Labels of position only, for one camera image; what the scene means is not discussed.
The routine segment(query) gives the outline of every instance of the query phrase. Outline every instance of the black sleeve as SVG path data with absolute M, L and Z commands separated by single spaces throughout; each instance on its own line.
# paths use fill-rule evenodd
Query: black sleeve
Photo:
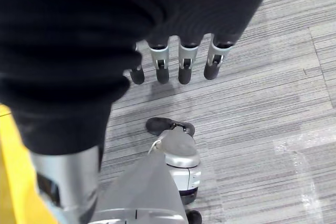
M 104 141 L 134 43 L 174 15 L 176 0 L 0 0 L 0 102 L 23 142 L 57 155 Z

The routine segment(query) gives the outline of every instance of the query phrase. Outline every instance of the black fabric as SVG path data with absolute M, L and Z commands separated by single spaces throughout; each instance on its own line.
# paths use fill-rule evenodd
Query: black fabric
M 133 45 L 216 33 L 236 42 L 262 0 L 0 0 L 0 102 L 40 154 L 104 141 L 111 104 L 141 62 Z

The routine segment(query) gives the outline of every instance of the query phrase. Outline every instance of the yellow object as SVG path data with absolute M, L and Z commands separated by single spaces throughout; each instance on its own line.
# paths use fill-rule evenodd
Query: yellow object
M 35 192 L 35 172 L 10 110 L 0 104 L 0 223 L 56 224 Z

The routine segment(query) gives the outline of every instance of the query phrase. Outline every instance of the white cable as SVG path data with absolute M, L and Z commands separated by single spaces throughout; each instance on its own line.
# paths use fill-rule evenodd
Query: white cable
M 155 145 L 156 145 L 158 142 L 161 142 L 161 140 L 160 140 L 160 139 L 158 139 L 158 140 L 154 141 L 154 143 L 152 144 L 151 148 L 149 149 L 149 151 L 148 151 L 147 155 L 149 155 L 149 154 L 150 154 L 150 152 L 153 150 L 154 146 L 155 146 Z

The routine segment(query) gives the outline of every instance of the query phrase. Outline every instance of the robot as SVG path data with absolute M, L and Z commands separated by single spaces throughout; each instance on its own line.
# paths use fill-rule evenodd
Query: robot
M 188 84 L 198 46 L 212 34 L 204 77 L 215 79 L 262 0 L 1 1 L 8 36 L 0 45 L 0 100 L 12 110 L 37 191 L 57 220 L 201 223 L 197 211 L 183 208 L 195 200 L 202 173 L 187 123 L 149 119 L 146 128 L 158 140 L 148 156 L 98 199 L 111 104 L 128 88 L 124 70 L 131 69 L 134 83 L 145 81 L 135 52 L 140 40 L 148 42 L 157 80 L 165 84 L 168 40 L 177 35 L 178 79 Z M 88 108 L 94 115 L 85 115 Z

